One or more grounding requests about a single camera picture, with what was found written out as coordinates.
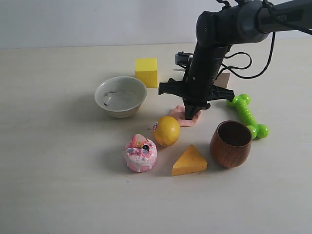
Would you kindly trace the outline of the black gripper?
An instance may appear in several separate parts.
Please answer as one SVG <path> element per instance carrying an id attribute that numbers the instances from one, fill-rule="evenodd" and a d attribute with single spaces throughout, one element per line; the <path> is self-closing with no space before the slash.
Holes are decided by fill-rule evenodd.
<path id="1" fill-rule="evenodd" d="M 210 101 L 234 99 L 234 91 L 222 88 L 213 84 L 201 85 L 192 84 L 186 81 L 176 81 L 170 78 L 168 82 L 161 82 L 158 88 L 158 94 L 173 94 L 181 97 L 184 101 L 186 120 L 198 119 L 201 114 L 201 109 L 207 110 L 210 108 Z"/>

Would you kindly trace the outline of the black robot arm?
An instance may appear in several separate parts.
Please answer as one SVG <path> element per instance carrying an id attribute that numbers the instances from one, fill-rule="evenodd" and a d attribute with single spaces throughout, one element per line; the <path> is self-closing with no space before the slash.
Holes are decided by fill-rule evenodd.
<path id="1" fill-rule="evenodd" d="M 232 90 L 214 85 L 233 45 L 261 42 L 271 32 L 312 32 L 310 0 L 292 0 L 278 5 L 266 0 L 239 0 L 236 6 L 230 6 L 227 1 L 223 4 L 221 11 L 204 11 L 198 17 L 194 52 L 176 54 L 175 63 L 185 68 L 183 79 L 171 78 L 160 83 L 158 88 L 159 94 L 173 94 L 183 99 L 186 120 L 208 109 L 212 100 L 233 100 Z"/>

